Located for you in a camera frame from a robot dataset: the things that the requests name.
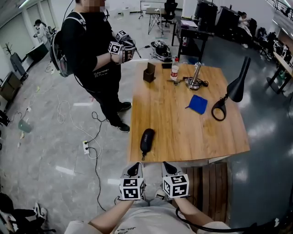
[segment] desk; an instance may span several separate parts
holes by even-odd
[[[220,68],[203,66],[200,79],[209,86],[198,91],[189,90],[185,83],[175,86],[170,79],[171,69],[156,63],[152,83],[143,80],[147,63],[136,67],[133,93],[128,160],[141,161],[141,137],[147,128],[155,130],[152,150],[145,162],[187,161],[210,159],[249,151],[247,133],[238,106],[226,101],[228,115],[223,122],[212,117],[213,105],[225,96],[227,81]],[[195,67],[181,64],[178,78],[193,76]],[[203,115],[187,108],[196,94],[208,100]]]
[[[278,70],[276,71],[276,73],[274,74],[274,76],[272,78],[267,77],[266,81],[269,83],[269,86],[277,93],[281,93],[281,91],[283,90],[283,88],[286,86],[286,84],[290,81],[290,79],[293,77],[293,70],[292,68],[289,66],[289,64],[287,64],[285,62],[285,60],[278,55],[276,52],[274,52],[274,56],[275,58],[278,60],[280,66],[278,68]],[[277,76],[279,75],[280,71],[283,70],[283,68],[289,73],[289,75],[287,75],[284,83],[282,84],[282,86],[279,88],[279,86],[274,82],[274,80],[277,78]]]
[[[140,4],[142,3],[142,2],[149,2],[149,3],[151,3],[151,2],[155,2],[155,3],[166,3],[166,1],[167,0],[141,0],[140,1]],[[145,11],[145,10],[142,10],[141,9],[141,16],[138,18],[138,19],[140,19],[140,18],[142,18],[143,17],[143,13],[142,13],[142,11]]]
[[[148,34],[150,34],[152,28],[157,24],[162,34],[164,35],[161,16],[166,15],[167,13],[164,8],[161,9],[162,13],[160,11],[155,11],[156,9],[157,8],[147,8],[146,10],[146,15],[150,15],[150,22],[148,24]]]
[[[193,28],[193,27],[189,27],[188,29],[183,28],[181,23],[181,17],[176,16],[175,19],[177,23],[174,24],[172,46],[174,44],[174,37],[176,35],[178,40],[180,41],[177,57],[180,58],[181,54],[195,56],[195,57],[198,57],[198,61],[201,62],[202,55],[206,46],[206,41],[208,37],[210,36],[210,34],[208,32],[199,31],[197,28]],[[188,47],[183,48],[182,47],[183,37],[202,40],[201,49],[199,50],[196,44],[193,44],[194,46],[192,48],[188,48]]]

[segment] electrical outlet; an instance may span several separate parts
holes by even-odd
[[[88,148],[88,143],[87,143],[87,141],[83,141],[83,142],[82,142],[82,145],[83,145],[83,151],[84,151],[84,154],[89,154],[90,151],[89,151],[88,149],[86,149],[86,148]]]

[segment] black office chair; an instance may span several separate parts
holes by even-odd
[[[167,0],[167,2],[165,3],[165,11],[167,14],[162,15],[162,17],[165,19],[162,20],[162,23],[166,23],[165,27],[167,27],[167,23],[173,24],[171,20],[175,18],[175,10],[177,6],[178,3],[176,3],[175,0]]]

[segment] white cloth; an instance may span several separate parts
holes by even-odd
[[[252,37],[251,32],[247,26],[248,26],[247,20],[240,18],[239,23],[238,23],[238,27],[243,28],[247,32],[247,34]]]
[[[228,229],[222,222],[212,222],[205,227]],[[175,214],[174,207],[166,202],[159,206],[131,208],[113,230],[114,234],[192,234],[190,226],[181,222]],[[207,234],[199,230],[197,234]],[[69,223],[65,234],[102,234],[93,226],[80,221]]]
[[[40,24],[39,31],[37,34],[38,39],[41,40],[42,43],[46,44],[48,41],[47,38],[47,29],[44,24]]]

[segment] black sneaker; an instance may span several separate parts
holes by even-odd
[[[125,112],[125,111],[127,111],[127,110],[129,110],[130,108],[131,108],[131,102],[123,102],[122,104],[121,104],[121,108],[120,108],[120,110],[118,110],[117,112]]]
[[[123,122],[119,126],[113,126],[113,127],[119,129],[123,133],[128,133],[130,131],[130,127]]]

